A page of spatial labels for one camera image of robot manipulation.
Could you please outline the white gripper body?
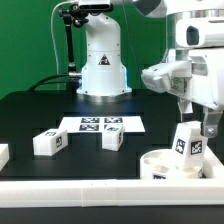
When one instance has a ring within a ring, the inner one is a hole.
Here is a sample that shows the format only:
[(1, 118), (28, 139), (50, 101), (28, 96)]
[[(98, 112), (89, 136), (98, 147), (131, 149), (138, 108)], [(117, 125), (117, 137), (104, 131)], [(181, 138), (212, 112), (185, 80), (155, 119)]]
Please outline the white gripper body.
[(145, 86), (190, 102), (224, 110), (224, 47), (174, 50), (142, 71)]

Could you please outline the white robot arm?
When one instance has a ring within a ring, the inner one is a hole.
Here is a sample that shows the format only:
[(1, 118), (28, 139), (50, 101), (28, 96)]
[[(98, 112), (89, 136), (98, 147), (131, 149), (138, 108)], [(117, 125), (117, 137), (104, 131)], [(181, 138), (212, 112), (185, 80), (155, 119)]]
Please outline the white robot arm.
[(80, 0), (78, 8), (87, 18), (87, 62), (79, 93), (102, 98), (129, 91), (120, 28), (106, 16), (123, 1), (145, 17), (167, 22), (162, 61), (141, 73), (146, 88), (177, 96), (183, 117), (193, 112), (194, 103), (203, 106), (202, 134), (216, 136), (224, 113), (224, 0)]

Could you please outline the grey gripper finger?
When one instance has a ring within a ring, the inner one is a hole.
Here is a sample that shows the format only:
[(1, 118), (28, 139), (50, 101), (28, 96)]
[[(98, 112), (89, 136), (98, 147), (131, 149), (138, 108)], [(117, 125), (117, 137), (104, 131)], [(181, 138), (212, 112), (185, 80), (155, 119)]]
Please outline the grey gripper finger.
[(204, 107), (203, 113), (203, 135), (207, 138), (215, 138), (218, 134), (218, 125), (222, 117), (222, 112)]
[(190, 121), (193, 118), (192, 103), (186, 99), (178, 99), (178, 108), (182, 122)]

